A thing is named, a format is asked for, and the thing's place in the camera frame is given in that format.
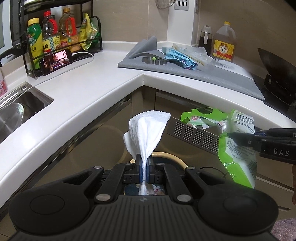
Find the person right hand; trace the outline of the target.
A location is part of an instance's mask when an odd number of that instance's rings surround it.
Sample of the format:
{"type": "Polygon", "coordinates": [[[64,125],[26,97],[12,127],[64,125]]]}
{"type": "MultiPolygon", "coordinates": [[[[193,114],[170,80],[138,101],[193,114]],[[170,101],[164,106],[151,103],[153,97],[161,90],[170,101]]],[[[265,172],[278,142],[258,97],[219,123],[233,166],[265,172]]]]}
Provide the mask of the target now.
{"type": "Polygon", "coordinates": [[[296,165],[292,166],[292,174],[293,174],[292,184],[293,184],[293,189],[294,189],[294,193],[292,196],[292,202],[294,205],[296,205],[296,165]]]}

